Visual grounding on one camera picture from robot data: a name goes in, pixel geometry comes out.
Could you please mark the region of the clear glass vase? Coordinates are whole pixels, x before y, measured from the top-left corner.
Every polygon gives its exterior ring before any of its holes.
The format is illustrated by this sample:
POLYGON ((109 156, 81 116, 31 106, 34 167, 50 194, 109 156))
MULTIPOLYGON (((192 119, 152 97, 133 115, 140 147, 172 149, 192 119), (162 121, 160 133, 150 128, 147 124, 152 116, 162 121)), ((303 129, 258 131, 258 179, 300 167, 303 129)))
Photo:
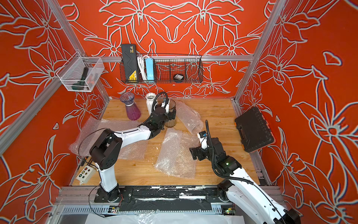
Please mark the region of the clear glass vase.
POLYGON ((169 121, 165 123, 166 127, 174 127, 177 123, 176 120, 176 102, 172 99, 169 100, 169 121))

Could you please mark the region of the white ribbed ceramic vase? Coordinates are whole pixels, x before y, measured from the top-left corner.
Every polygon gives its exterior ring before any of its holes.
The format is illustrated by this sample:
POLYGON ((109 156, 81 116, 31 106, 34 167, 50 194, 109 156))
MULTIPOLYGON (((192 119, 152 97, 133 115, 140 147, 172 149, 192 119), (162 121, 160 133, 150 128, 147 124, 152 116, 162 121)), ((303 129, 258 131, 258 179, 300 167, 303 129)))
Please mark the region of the white ribbed ceramic vase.
POLYGON ((153 103, 155 102, 155 98, 156 98, 156 94, 152 93, 152 92, 148 93, 145 97, 149 115, 151 115, 151 113, 152 113, 152 106, 153 106, 153 103))

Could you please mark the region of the bubble roll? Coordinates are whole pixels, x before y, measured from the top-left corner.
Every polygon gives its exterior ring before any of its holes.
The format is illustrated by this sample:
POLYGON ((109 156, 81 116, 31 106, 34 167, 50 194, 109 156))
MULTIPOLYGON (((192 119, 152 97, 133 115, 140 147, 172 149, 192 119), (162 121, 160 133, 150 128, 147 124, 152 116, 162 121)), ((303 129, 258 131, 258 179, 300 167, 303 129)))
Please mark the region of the bubble roll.
MULTIPOLYGON (((116 132, 124 132, 128 129, 134 129, 140 124, 139 121, 125 121, 125 120, 108 120, 102 119, 99 122, 98 129, 108 128, 116 132)), ((139 137, 129 137, 125 140, 120 149, 119 160, 143 160, 147 150, 148 140, 139 137)))
POLYGON ((194 179, 196 161, 189 148, 199 144, 197 136, 168 128, 154 167, 168 176, 194 179))

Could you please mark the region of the purple glass vase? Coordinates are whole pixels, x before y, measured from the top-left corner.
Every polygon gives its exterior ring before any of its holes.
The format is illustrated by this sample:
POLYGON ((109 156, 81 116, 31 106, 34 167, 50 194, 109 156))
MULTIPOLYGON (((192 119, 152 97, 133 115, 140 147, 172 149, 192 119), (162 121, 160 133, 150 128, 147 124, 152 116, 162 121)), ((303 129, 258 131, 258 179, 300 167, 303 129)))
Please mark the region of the purple glass vase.
POLYGON ((134 99, 135 99, 135 96, 131 92, 124 93, 120 97, 120 101, 122 103, 124 103, 127 117, 130 120, 138 120, 141 117, 141 112, 140 112, 139 108, 137 107, 134 99))

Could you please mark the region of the bubble wrap sheet of vase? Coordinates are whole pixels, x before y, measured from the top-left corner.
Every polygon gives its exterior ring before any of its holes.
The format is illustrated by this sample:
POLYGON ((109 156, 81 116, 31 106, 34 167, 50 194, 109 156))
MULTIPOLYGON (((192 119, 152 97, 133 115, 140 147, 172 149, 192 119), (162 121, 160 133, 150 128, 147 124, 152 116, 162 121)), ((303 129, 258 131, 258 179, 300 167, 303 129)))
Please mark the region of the bubble wrap sheet of vase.
POLYGON ((79 157, 90 156, 90 148, 100 134, 107 128, 113 131, 121 131, 121 125, 123 125, 123 121, 121 120, 97 120, 90 118, 82 127, 75 142, 70 145, 70 152, 79 157))

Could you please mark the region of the bubble bundle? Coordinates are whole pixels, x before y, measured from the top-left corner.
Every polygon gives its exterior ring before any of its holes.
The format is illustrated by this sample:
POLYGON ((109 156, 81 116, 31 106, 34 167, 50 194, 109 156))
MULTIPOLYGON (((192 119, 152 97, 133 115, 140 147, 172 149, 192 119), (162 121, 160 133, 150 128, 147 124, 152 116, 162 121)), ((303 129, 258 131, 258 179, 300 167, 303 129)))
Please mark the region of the bubble bundle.
POLYGON ((187 130, 193 135, 203 130, 204 124, 200 114, 182 101, 176 103, 176 117, 180 119, 187 130))

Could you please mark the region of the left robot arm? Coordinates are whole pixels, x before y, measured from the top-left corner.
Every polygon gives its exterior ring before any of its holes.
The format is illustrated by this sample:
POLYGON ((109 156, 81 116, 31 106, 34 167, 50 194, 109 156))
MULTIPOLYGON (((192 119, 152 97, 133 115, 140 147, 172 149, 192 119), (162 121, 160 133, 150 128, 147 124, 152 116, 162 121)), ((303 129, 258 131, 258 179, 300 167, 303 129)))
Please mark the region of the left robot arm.
POLYGON ((99 192, 103 194, 104 200, 115 202, 120 197, 114 170, 120 150, 135 142, 156 137, 169 121, 169 102, 168 94, 160 92, 153 100, 150 116, 142 124, 125 131, 106 128, 90 148, 90 155, 100 176, 99 192))

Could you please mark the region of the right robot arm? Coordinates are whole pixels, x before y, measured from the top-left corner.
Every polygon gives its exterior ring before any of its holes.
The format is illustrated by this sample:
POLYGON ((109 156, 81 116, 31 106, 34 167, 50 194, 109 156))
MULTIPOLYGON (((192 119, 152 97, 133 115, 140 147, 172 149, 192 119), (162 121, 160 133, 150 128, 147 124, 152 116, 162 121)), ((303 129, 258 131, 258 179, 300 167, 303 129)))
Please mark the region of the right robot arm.
POLYGON ((219 139, 211 137, 207 121, 205 125, 206 130, 198 133, 200 146, 189 151, 194 160, 209 160, 213 172, 223 179, 217 185, 218 197, 236 204, 257 224, 300 224, 298 212, 287 210, 255 183, 242 165, 226 154, 219 139))

